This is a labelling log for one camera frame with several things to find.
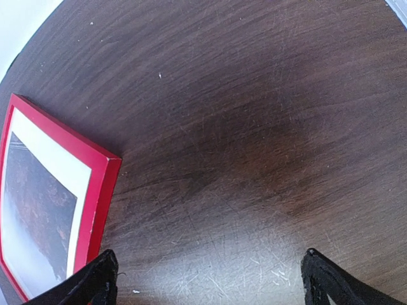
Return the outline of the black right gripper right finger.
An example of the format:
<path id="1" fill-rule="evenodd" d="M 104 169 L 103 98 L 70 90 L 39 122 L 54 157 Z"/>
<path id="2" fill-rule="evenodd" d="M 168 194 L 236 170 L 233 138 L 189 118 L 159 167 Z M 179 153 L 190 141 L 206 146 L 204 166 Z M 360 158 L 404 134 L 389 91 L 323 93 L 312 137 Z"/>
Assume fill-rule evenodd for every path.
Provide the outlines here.
<path id="1" fill-rule="evenodd" d="M 314 248 L 301 262 L 306 304 L 401 304 L 361 282 Z"/>

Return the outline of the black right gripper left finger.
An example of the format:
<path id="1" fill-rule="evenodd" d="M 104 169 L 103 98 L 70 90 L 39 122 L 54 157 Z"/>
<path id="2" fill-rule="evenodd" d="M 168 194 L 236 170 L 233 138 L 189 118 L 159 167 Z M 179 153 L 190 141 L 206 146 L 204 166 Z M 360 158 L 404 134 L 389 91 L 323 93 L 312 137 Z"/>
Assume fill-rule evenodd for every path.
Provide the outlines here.
<path id="1" fill-rule="evenodd" d="M 118 261 L 105 250 L 61 284 L 27 301 L 27 304 L 116 304 Z"/>

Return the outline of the red picture frame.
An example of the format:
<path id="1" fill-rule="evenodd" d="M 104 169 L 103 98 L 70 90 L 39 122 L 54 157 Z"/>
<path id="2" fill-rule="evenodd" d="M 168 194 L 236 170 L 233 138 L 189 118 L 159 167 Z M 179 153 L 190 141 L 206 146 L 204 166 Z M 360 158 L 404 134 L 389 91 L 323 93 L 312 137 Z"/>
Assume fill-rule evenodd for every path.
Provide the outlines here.
<path id="1" fill-rule="evenodd" d="M 21 111 L 39 127 L 40 130 L 44 131 L 54 141 L 60 144 L 64 149 L 67 149 L 69 153 L 77 157 L 92 170 L 79 227 L 79 238 L 73 273 L 75 274 L 104 252 L 100 250 L 100 244 L 114 186 L 121 166 L 121 159 L 57 121 L 36 107 L 33 103 L 29 102 L 25 97 L 14 94 L 10 98 L 1 135 L 1 195 L 3 188 L 2 172 L 4 168 L 6 137 L 14 109 Z M 16 279 L 6 267 L 2 255 L 2 243 L 1 269 L 21 300 L 25 303 L 31 300 L 24 294 Z"/>

